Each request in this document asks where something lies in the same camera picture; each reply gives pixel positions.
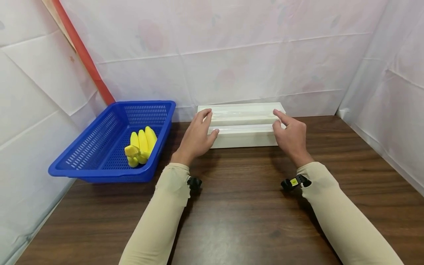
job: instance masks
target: person's left hand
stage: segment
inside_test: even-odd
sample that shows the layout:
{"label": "person's left hand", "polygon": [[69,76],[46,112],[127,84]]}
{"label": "person's left hand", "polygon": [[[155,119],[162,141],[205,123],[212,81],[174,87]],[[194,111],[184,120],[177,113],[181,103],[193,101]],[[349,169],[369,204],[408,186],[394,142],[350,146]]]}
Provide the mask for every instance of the person's left hand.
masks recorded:
{"label": "person's left hand", "polygon": [[196,113],[184,134],[180,147],[172,155],[171,163],[190,166],[194,158],[205,154],[212,147],[216,137],[218,137],[219,130],[215,129],[208,136],[211,120],[211,109],[204,109]]}

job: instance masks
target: table surface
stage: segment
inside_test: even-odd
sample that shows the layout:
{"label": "table surface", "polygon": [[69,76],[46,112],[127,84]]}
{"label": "table surface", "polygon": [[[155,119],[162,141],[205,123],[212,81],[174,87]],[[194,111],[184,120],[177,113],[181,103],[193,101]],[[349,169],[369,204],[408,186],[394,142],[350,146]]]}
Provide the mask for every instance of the table surface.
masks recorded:
{"label": "table surface", "polygon": [[[424,198],[340,118],[299,120],[315,160],[405,264],[422,264]],[[77,180],[17,264],[118,264],[187,126],[173,124],[150,183]],[[184,210],[169,264],[341,264],[300,190],[281,191],[296,169],[278,147],[211,150],[190,173],[203,189]]]}

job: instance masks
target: yellow banana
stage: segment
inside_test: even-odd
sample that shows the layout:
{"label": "yellow banana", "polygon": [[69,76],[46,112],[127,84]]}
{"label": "yellow banana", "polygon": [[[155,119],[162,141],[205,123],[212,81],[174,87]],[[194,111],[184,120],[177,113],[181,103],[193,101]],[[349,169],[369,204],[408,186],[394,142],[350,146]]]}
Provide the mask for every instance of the yellow banana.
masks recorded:
{"label": "yellow banana", "polygon": [[138,141],[138,136],[137,136],[137,133],[134,132],[134,131],[131,133],[130,145],[135,146],[138,149],[140,149],[140,143]]}
{"label": "yellow banana", "polygon": [[147,142],[146,133],[143,130],[138,131],[138,141],[140,143],[141,155],[149,159],[150,157],[149,144]]}
{"label": "yellow banana", "polygon": [[146,126],[146,128],[144,129],[144,131],[145,131],[145,134],[146,134],[147,143],[149,145],[149,153],[151,154],[153,148],[155,147],[156,141],[158,139],[156,137],[155,132],[149,126]]}
{"label": "yellow banana", "polygon": [[136,166],[138,166],[138,160],[137,160],[137,158],[127,156],[127,159],[128,159],[128,165],[130,167],[136,167]]}
{"label": "yellow banana", "polygon": [[147,163],[147,158],[141,155],[140,149],[138,149],[137,147],[129,145],[124,148],[124,151],[126,156],[136,158],[140,164],[144,165],[145,163]]}

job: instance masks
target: blue plastic basket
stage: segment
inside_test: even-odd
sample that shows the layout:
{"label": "blue plastic basket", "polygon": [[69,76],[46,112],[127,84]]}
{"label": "blue plastic basket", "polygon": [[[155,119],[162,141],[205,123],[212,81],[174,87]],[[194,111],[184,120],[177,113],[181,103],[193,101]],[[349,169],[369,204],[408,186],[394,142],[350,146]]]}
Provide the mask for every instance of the blue plastic basket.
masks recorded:
{"label": "blue plastic basket", "polygon": [[[148,182],[158,165],[175,110],[173,101],[124,101],[108,106],[52,163],[49,174],[91,183]],[[131,132],[150,126],[158,138],[145,165],[128,166]]]}

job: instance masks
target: white box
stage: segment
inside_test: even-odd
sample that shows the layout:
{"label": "white box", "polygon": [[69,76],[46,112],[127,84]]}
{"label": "white box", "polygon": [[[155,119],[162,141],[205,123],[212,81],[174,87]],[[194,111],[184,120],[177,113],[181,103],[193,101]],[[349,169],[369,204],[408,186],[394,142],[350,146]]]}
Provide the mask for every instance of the white box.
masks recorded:
{"label": "white box", "polygon": [[278,120],[274,109],[285,113],[280,102],[199,106],[198,112],[203,109],[213,113],[208,134],[220,130],[212,148],[277,145],[272,124]]}

